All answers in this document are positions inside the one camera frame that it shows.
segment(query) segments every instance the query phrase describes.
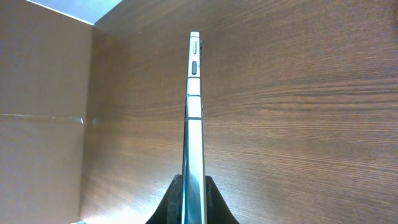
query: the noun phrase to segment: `brown wood grain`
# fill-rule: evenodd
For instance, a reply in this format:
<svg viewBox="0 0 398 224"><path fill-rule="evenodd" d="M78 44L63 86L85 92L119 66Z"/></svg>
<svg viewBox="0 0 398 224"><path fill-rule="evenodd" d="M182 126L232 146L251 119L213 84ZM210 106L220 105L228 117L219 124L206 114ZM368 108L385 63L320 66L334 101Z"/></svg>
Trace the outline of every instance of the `brown wood grain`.
<svg viewBox="0 0 398 224"><path fill-rule="evenodd" d="M396 223L398 2L124 0L95 24L82 218L181 173L190 31L206 174L241 223Z"/></svg>

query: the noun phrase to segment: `smartphone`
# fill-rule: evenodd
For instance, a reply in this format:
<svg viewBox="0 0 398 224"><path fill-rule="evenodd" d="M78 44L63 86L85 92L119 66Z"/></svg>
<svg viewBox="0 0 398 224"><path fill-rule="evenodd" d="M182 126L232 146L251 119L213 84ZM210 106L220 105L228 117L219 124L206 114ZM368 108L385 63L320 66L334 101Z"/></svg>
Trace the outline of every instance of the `smartphone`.
<svg viewBox="0 0 398 224"><path fill-rule="evenodd" d="M183 147L181 223L207 223L199 32L191 32Z"/></svg>

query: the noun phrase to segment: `black stand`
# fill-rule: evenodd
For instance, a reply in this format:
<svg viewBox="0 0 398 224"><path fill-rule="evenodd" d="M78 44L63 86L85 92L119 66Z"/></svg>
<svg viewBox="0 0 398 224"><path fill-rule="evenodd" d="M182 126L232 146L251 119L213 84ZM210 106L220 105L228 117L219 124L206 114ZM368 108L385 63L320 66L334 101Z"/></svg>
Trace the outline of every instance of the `black stand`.
<svg viewBox="0 0 398 224"><path fill-rule="evenodd" d="M176 175L147 224L181 224L182 175ZM208 224L239 224L213 179L206 176Z"/></svg>

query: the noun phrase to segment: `side button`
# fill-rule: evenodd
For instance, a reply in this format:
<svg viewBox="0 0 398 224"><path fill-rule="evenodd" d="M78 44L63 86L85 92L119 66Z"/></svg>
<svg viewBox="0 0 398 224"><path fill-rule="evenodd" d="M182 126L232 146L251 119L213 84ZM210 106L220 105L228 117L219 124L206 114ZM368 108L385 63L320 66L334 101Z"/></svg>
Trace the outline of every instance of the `side button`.
<svg viewBox="0 0 398 224"><path fill-rule="evenodd" d="M196 75L197 74L197 62L193 61L192 62L192 75Z"/></svg>

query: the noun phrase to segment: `wooden surface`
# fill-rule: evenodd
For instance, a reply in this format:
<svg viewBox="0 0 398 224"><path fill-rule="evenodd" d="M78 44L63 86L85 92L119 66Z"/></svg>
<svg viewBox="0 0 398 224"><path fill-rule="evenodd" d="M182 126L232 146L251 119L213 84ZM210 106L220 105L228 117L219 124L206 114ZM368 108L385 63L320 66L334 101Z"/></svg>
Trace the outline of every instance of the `wooden surface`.
<svg viewBox="0 0 398 224"><path fill-rule="evenodd" d="M206 174L241 223L396 223L398 2L123 1L95 26L82 218L144 223L181 173L190 31Z"/></svg>

